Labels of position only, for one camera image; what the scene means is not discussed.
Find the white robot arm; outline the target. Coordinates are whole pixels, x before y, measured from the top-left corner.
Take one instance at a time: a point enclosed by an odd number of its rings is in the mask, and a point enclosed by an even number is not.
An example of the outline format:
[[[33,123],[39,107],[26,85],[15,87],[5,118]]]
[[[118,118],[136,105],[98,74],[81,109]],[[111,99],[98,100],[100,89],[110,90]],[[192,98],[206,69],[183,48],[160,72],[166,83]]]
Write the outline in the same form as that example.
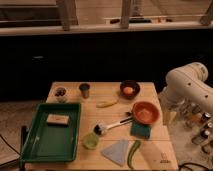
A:
[[[205,83],[207,78],[208,69],[200,62],[170,70],[165,77],[166,87],[159,94],[161,106],[174,109],[190,100],[213,114],[213,88]]]

